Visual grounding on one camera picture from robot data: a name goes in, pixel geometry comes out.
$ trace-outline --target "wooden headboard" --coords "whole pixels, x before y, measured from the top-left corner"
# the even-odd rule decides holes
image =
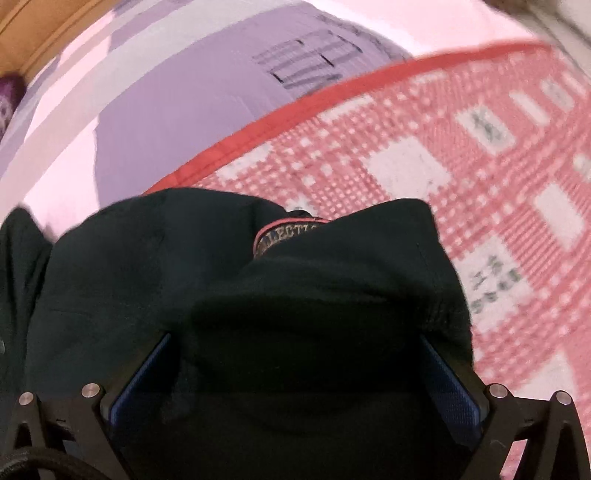
[[[87,27],[120,0],[0,0],[0,76],[28,83]]]

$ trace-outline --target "checkered pattern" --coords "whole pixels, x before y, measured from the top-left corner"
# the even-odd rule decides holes
[[[590,90],[543,48],[466,61],[310,118],[196,186],[327,219],[428,201],[472,310],[477,372],[516,395],[570,391],[591,439]]]

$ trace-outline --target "brown wooden surface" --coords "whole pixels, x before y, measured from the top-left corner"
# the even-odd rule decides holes
[[[0,0],[0,75],[27,82],[120,0]]]

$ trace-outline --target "black garment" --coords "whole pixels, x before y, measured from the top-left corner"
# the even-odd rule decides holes
[[[462,288],[428,206],[374,206],[253,260],[256,233],[286,216],[253,197],[167,190],[109,207],[51,248],[15,210],[0,231],[2,396],[76,394],[165,329],[183,366],[163,419],[125,452],[140,478],[428,477],[418,334],[471,360]]]

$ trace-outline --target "sleeve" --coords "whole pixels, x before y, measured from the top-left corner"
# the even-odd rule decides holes
[[[0,228],[0,394],[19,389],[28,324],[51,249],[23,208]]]

